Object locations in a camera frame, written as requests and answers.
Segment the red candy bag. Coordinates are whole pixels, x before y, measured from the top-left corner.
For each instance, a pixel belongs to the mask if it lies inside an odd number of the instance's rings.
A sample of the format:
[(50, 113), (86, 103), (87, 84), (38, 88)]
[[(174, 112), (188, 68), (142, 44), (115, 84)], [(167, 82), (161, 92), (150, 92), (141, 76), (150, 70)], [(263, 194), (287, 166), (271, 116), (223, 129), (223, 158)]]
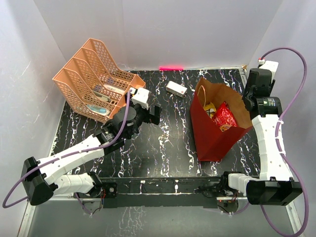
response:
[(238, 127), (237, 121), (231, 112), (229, 105), (224, 101), (214, 113), (212, 121), (220, 128), (222, 132), (231, 127)]

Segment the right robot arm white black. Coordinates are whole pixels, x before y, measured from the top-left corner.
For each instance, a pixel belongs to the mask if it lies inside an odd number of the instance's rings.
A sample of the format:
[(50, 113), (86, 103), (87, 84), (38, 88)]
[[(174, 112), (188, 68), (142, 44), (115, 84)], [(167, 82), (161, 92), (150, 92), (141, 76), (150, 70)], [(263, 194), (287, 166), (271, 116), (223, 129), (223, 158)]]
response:
[(259, 178), (232, 171), (221, 176), (220, 190), (224, 195), (241, 193), (252, 205), (286, 206), (302, 193), (301, 185), (294, 180), (282, 158), (285, 151), (279, 150), (282, 106), (279, 98), (271, 96), (274, 83), (270, 70), (253, 68), (242, 97), (257, 136), (261, 165)]

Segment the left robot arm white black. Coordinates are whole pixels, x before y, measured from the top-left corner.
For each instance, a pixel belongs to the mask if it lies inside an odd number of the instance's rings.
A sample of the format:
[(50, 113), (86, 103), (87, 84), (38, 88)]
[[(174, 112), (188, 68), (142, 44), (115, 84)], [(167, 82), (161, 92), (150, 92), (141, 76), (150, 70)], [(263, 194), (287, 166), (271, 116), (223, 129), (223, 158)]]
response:
[(158, 125), (160, 112), (161, 108), (157, 105), (149, 109), (142, 108), (140, 104), (122, 107), (113, 119), (82, 142), (53, 156), (26, 159), (21, 178), (30, 204), (40, 205), (55, 195), (68, 193), (99, 197), (105, 187), (95, 172), (81, 175), (69, 175), (68, 172), (120, 149), (127, 139), (139, 133), (143, 123)]

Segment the red brown paper bag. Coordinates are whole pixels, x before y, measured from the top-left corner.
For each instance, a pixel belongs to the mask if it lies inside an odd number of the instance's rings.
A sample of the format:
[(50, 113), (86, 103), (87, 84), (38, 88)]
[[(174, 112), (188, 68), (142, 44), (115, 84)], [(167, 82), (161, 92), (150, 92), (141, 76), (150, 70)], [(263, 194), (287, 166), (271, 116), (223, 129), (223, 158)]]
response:
[[(227, 102), (237, 126), (222, 131), (203, 106), (213, 103), (219, 108)], [(190, 107), (197, 158), (200, 161), (221, 161), (232, 146), (252, 128), (249, 112), (242, 96), (224, 83), (211, 83), (200, 78)]]

